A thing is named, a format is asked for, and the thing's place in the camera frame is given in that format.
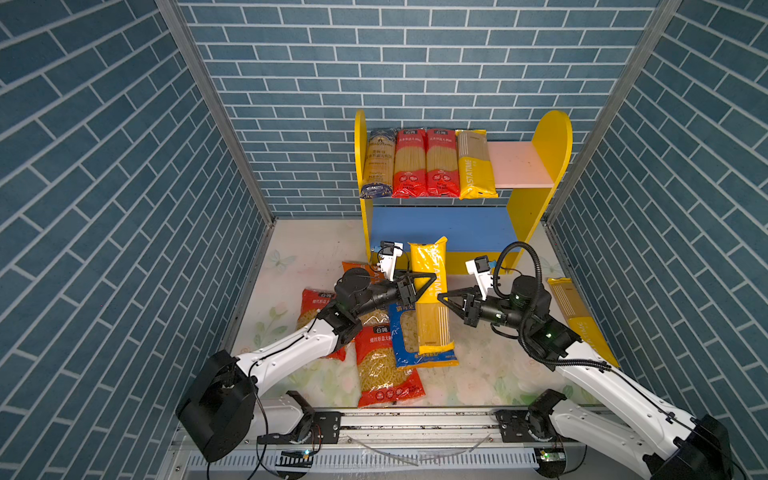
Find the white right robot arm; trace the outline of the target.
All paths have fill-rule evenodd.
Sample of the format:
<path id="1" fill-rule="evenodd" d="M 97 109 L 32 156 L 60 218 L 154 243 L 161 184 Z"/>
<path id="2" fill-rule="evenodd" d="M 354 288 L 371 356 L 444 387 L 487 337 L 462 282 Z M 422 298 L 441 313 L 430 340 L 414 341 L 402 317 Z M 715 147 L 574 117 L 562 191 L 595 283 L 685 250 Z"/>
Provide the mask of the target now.
<path id="1" fill-rule="evenodd" d="M 530 407 L 533 435 L 576 440 L 644 479 L 730 479 L 737 472 L 729 432 L 720 421 L 671 405 L 603 359 L 550 315 L 551 296 L 535 277 L 517 277 L 506 297 L 476 286 L 438 299 L 470 326 L 486 321 L 516 330 L 532 359 L 588 391 L 614 416 L 590 413 L 548 391 Z"/>

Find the red spaghetti bag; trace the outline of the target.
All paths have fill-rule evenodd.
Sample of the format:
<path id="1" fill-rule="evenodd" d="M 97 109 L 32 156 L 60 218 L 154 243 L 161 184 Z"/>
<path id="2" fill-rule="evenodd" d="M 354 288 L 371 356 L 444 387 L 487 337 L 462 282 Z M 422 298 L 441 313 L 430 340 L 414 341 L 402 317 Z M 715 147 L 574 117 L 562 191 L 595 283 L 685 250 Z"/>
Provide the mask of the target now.
<path id="1" fill-rule="evenodd" d="M 403 129 L 397 132 L 394 159 L 394 198 L 427 196 L 426 131 Z"/>
<path id="2" fill-rule="evenodd" d="M 429 129 L 426 132 L 426 184 L 431 197 L 458 198 L 457 137 L 454 130 Z"/>

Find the yellow spaghetti box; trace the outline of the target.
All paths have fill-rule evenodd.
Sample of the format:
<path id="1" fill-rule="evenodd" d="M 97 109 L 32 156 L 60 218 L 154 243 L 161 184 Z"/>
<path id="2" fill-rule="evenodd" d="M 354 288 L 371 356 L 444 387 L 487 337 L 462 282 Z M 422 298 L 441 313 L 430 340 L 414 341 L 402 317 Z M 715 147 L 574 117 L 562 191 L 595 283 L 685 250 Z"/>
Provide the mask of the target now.
<path id="1" fill-rule="evenodd" d="M 450 310 L 438 300 L 439 294 L 447 292 L 446 247 L 446 237 L 433 244 L 410 244 L 413 272 L 435 275 L 435 280 L 415 305 L 420 355 L 438 354 L 454 348 Z"/>
<path id="2" fill-rule="evenodd" d="M 493 165 L 484 130 L 457 132 L 461 200 L 497 198 Z"/>
<path id="3" fill-rule="evenodd" d="M 550 278 L 547 282 L 567 325 L 579 334 L 602 359 L 613 367 L 619 367 L 617 359 L 573 281 L 570 278 Z"/>

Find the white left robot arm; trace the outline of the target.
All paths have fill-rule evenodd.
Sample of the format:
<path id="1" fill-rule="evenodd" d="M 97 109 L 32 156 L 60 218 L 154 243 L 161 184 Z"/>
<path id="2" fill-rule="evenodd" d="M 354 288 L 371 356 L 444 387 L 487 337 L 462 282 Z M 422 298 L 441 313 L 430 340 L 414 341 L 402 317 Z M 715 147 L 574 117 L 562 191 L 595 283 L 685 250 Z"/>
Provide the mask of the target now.
<path id="1" fill-rule="evenodd" d="M 372 283 L 365 269 L 348 270 L 306 326 L 249 354 L 221 350 L 210 356 L 180 398 L 176 417 L 206 461 L 222 459 L 245 439 L 261 394 L 350 343 L 362 331 L 361 316 L 392 304 L 412 306 L 436 279 L 430 272 L 399 270 L 391 280 Z"/>

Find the dark blue spaghetti bag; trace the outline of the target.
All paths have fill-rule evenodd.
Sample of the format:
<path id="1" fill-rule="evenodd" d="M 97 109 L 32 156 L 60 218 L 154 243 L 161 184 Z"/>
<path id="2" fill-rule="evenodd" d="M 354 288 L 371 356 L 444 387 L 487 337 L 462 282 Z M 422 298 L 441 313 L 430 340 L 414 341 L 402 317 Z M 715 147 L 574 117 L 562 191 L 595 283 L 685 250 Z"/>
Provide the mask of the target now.
<path id="1" fill-rule="evenodd" d="M 375 129 L 368 137 L 363 165 L 362 199 L 390 197 L 393 193 L 395 129 Z"/>

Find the blue elbow pasta bag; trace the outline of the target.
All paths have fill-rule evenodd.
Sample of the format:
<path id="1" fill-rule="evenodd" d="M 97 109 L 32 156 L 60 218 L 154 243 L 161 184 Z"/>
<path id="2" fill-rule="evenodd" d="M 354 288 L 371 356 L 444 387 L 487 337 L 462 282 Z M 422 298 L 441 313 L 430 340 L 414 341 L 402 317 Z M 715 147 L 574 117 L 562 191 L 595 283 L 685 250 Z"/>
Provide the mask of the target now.
<path id="1" fill-rule="evenodd" d="M 453 350 L 440 353 L 419 353 L 417 317 L 414 307 L 392 304 L 388 307 L 390 332 L 395 365 L 398 370 L 458 366 Z"/>

